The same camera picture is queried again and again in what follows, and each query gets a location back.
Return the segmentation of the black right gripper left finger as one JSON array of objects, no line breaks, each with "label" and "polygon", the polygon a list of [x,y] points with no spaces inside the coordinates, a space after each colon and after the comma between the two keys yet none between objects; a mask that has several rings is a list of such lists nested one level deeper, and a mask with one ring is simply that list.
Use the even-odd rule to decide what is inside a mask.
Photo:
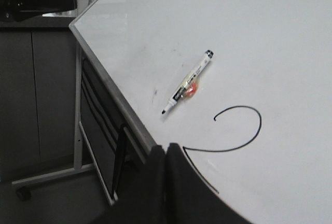
[{"label": "black right gripper left finger", "polygon": [[129,189],[93,223],[165,223],[164,162],[165,151],[154,146]]}]

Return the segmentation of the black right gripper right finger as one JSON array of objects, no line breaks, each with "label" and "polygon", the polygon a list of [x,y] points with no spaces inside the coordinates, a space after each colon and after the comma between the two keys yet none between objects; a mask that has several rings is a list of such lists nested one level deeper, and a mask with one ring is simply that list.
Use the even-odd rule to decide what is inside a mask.
[{"label": "black right gripper right finger", "polygon": [[213,193],[176,143],[166,152],[165,193],[168,223],[249,223]]}]

